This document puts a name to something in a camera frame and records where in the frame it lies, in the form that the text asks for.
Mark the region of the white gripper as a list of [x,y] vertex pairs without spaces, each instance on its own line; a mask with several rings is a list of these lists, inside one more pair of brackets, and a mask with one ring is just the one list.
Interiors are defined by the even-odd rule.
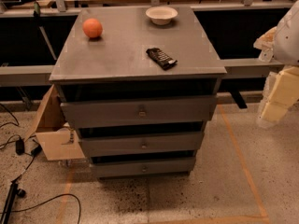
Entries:
[[[277,27],[269,29],[253,43],[261,51],[258,59],[270,63],[273,58],[274,36]],[[258,108],[257,124],[270,128],[278,124],[299,100],[299,67],[285,66],[279,73],[270,72],[263,88]]]

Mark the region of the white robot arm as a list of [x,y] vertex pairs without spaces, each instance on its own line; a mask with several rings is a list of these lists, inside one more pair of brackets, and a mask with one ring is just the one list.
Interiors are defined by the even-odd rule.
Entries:
[[276,27],[257,38],[253,47],[261,51],[261,62],[276,60],[284,65],[280,72],[269,73],[263,88],[257,123],[269,128],[278,124],[299,100],[299,1]]

